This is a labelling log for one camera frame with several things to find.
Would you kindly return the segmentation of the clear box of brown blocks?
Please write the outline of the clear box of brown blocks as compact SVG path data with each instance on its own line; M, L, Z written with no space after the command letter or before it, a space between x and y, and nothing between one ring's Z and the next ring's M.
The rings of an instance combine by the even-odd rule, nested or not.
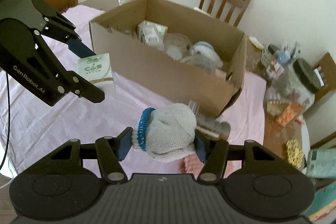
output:
M231 132L231 126L227 122L219 122L213 118L204 116L203 114L196 115L196 129L207 135L210 139L228 140Z

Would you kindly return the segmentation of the teal packet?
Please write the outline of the teal packet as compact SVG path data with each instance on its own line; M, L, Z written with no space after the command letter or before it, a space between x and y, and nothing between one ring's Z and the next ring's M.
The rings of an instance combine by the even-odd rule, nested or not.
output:
M313 149L309 152L306 175L312 178L335 178L335 148Z

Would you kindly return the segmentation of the green white tea box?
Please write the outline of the green white tea box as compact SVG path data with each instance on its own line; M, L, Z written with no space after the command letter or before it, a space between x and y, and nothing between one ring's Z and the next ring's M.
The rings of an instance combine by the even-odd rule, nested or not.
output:
M115 92L109 53L79 59L76 72L102 91L108 94Z

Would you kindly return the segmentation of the gold ornate coaster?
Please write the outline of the gold ornate coaster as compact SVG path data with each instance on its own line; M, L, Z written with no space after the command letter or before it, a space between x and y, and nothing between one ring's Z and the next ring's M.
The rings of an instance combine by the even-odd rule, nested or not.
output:
M287 162L293 167L300 169L305 154L303 152L302 146L299 144L299 141L296 138L289 139L285 146Z

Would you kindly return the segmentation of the grey sock with blue cuff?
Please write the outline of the grey sock with blue cuff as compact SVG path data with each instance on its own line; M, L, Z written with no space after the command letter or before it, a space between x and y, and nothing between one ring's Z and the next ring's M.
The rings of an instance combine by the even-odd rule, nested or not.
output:
M133 149L159 162L172 162L195 153L197 120L189 106L175 103L143 110L131 134Z

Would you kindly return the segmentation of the pink knitted sock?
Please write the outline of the pink knitted sock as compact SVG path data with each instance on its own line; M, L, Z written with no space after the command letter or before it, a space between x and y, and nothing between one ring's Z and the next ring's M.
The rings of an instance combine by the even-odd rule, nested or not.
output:
M199 160L197 154L192 154L184 157L179 161L178 170L180 173L190 173L194 177L198 177L204 164Z

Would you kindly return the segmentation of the large cardboard box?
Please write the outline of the large cardboard box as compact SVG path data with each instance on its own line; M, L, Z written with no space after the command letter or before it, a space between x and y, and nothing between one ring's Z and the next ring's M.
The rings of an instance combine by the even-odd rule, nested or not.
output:
M167 26L193 43L210 43L224 62L224 73L210 75L126 34L144 20ZM172 102L194 101L203 113L217 118L242 92L247 36L226 22L167 0L133 0L94 18L89 28L93 50L107 53L115 72Z

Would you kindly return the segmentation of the white blue-striped sock roll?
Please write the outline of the white blue-striped sock roll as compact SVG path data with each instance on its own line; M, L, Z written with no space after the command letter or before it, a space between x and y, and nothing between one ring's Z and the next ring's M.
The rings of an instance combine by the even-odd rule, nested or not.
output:
M193 54L200 54L200 55L203 55L209 58L210 60L214 62L217 68L221 68L223 66L223 62L221 58L214 50L214 47L208 42L200 41L200 42L195 43L193 45L192 52Z

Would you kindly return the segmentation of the large jar with black lid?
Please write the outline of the large jar with black lid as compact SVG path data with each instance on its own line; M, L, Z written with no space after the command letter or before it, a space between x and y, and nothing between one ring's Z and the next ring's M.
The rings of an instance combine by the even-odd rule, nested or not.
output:
M321 83L311 65L303 58L289 64L272 81L264 98L265 112L285 127L314 103Z

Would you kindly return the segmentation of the clear lid with red label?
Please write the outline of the clear lid with red label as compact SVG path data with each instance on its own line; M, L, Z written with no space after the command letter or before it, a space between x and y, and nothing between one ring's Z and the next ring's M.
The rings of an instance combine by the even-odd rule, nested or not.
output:
M163 38L164 52L172 59L179 61L190 54L192 43L183 34L167 33Z

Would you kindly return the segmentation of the clear jar with lid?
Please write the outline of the clear jar with lid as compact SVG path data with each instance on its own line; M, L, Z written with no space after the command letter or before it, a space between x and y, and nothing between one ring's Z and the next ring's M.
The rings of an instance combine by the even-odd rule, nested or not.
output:
M179 62L201 68L209 75L213 74L217 68L211 59L203 55L190 55L182 57Z

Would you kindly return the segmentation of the small jar with black lid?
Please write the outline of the small jar with black lid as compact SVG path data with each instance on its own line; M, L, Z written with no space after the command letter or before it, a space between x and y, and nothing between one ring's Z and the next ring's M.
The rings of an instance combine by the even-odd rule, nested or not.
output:
M262 50L261 59L260 62L263 65L263 67L267 68L271 61L273 60L274 54L279 50L280 48L274 44L270 44L269 46L266 46Z

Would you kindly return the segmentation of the small beige box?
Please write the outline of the small beige box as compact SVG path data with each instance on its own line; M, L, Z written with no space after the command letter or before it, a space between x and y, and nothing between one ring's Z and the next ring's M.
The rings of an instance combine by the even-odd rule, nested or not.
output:
M145 44L163 43L163 38L168 31L168 26L143 20L137 27L140 42Z

